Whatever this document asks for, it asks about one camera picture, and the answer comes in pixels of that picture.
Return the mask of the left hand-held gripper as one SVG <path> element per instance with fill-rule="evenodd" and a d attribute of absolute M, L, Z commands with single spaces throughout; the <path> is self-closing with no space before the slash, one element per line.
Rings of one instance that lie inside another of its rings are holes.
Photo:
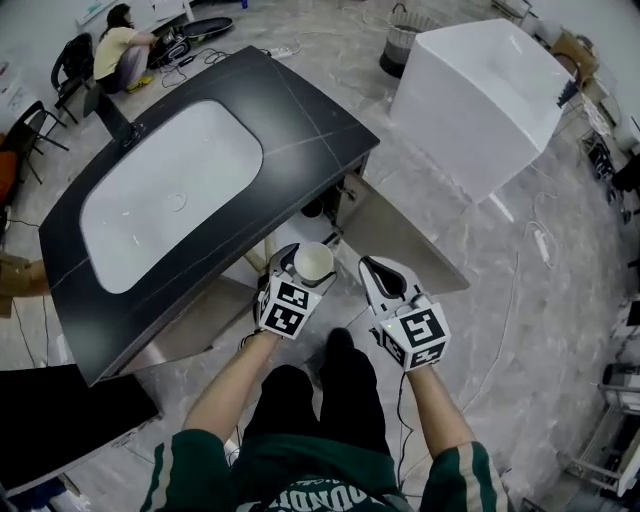
<path fill-rule="evenodd" d="M 294 258 L 300 247 L 292 243 L 279 249 L 269 260 L 269 282 L 257 299 L 257 326 L 281 337 L 296 339 L 303 327 L 337 279 L 335 270 L 317 280 L 301 279 L 301 287 L 292 283 L 297 275 Z"/>

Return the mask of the white ceramic mug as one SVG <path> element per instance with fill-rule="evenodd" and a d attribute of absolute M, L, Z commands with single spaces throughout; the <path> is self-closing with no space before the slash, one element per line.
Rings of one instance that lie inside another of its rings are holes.
<path fill-rule="evenodd" d="M 333 254 L 320 242 L 302 244 L 294 255 L 294 269 L 305 286 L 316 287 L 334 271 Z"/>

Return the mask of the black vanity with white sink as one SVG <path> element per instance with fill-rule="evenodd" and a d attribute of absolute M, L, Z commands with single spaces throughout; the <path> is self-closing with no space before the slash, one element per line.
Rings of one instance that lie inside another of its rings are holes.
<path fill-rule="evenodd" d="M 221 103 L 260 142 L 263 162 L 242 192 L 200 224 L 131 289 L 106 291 L 81 232 L 88 194 L 132 149 L 182 109 Z M 128 147 L 112 138 L 68 186 L 39 231 L 54 306 L 88 385 L 122 371 L 202 289 L 347 172 L 377 137 L 319 89 L 246 47 L 164 95 L 137 119 Z"/>

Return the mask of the person's right forearm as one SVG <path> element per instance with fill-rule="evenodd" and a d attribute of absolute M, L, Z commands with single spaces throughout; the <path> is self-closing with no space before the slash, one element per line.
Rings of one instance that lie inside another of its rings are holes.
<path fill-rule="evenodd" d="M 432 459 L 471 443 L 475 436 L 432 366 L 407 373 L 414 394 L 423 437 Z"/>

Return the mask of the black sink faucet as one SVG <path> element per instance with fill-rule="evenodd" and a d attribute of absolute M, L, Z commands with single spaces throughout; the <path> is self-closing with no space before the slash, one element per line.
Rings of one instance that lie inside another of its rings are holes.
<path fill-rule="evenodd" d="M 83 117 L 91 114 L 99 117 L 111 138 L 123 147 L 128 147 L 142 135 L 143 127 L 131 123 L 100 85 L 91 88 L 85 95 Z"/>

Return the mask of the grey cabinet door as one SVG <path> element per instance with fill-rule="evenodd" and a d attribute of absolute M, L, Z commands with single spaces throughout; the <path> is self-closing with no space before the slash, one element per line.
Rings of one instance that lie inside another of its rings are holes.
<path fill-rule="evenodd" d="M 350 172 L 337 210 L 343 240 L 360 256 L 380 256 L 411 268 L 431 295 L 469 288 L 463 274 L 399 210 Z"/>

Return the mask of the person's right leg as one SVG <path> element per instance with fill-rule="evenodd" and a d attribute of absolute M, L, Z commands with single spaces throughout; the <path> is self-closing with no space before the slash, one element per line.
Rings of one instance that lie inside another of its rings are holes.
<path fill-rule="evenodd" d="M 345 328 L 333 329 L 319 370 L 323 399 L 320 425 L 331 440 L 389 455 L 384 411 L 375 370 Z"/>

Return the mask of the person's leg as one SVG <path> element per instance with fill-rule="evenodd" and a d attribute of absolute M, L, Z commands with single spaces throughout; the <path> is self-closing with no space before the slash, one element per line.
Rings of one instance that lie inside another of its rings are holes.
<path fill-rule="evenodd" d="M 323 399 L 320 425 L 331 440 L 389 455 L 384 411 L 375 370 L 345 328 L 333 329 L 319 370 Z"/>
<path fill-rule="evenodd" d="M 272 370 L 247 425 L 246 439 L 267 434 L 316 436 L 319 421 L 313 410 L 313 387 L 307 374 L 294 366 Z"/>

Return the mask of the person's left leg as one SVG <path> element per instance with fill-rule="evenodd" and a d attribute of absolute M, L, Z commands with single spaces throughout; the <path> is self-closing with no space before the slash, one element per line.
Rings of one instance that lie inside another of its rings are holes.
<path fill-rule="evenodd" d="M 294 366 L 272 370 L 247 425 L 246 439 L 267 434 L 316 436 L 319 421 L 313 410 L 313 387 L 307 374 Z"/>

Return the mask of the white bathtub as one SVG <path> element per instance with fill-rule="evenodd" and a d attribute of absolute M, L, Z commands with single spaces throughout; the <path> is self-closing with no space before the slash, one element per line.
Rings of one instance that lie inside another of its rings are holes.
<path fill-rule="evenodd" d="M 390 118 L 480 203 L 544 152 L 570 79 L 505 19 L 444 27 L 416 35 Z"/>

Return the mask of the black equipment bag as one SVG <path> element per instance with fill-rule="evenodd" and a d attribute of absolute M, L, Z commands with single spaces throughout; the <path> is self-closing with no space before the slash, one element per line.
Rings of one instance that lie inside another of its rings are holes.
<path fill-rule="evenodd" d="M 191 51 L 191 44 L 181 27 L 171 27 L 151 48 L 147 67 L 151 70 L 168 66 Z"/>

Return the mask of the black bathtub faucet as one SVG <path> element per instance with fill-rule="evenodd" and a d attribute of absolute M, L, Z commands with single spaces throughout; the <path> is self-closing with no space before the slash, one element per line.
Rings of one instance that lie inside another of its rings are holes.
<path fill-rule="evenodd" d="M 558 95 L 556 105 L 563 109 L 564 106 L 578 93 L 580 83 L 580 72 L 577 71 L 564 85 Z"/>

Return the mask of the black folding chair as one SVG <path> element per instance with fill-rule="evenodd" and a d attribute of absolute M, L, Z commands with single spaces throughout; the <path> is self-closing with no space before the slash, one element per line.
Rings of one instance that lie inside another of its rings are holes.
<path fill-rule="evenodd" d="M 47 110 L 40 100 L 37 100 L 15 121 L 8 134 L 0 142 L 0 152 L 10 151 L 15 153 L 17 155 L 18 165 L 21 166 L 26 163 L 40 185 L 43 184 L 43 180 L 30 161 L 31 153 L 34 150 L 40 152 L 36 143 L 38 141 L 45 141 L 66 152 L 69 151 L 69 148 L 65 145 L 41 133 L 48 118 L 54 121 L 54 125 L 60 125 L 63 128 L 67 127 L 55 114 Z"/>

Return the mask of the orange bag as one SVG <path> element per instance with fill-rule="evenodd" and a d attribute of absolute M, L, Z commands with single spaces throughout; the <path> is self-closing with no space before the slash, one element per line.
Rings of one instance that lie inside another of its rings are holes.
<path fill-rule="evenodd" d="M 13 202 L 20 182 L 21 158 L 13 151 L 0 151 L 0 207 Z"/>

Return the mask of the white vanity cabinet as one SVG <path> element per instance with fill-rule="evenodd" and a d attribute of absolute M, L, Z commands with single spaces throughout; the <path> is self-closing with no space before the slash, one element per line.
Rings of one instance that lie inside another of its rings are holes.
<path fill-rule="evenodd" d="M 75 16 L 75 24 L 78 28 L 83 28 L 91 23 L 101 23 L 118 4 L 129 6 L 133 23 L 140 28 L 182 15 L 189 21 L 195 20 L 190 0 L 86 0 L 83 9 Z"/>

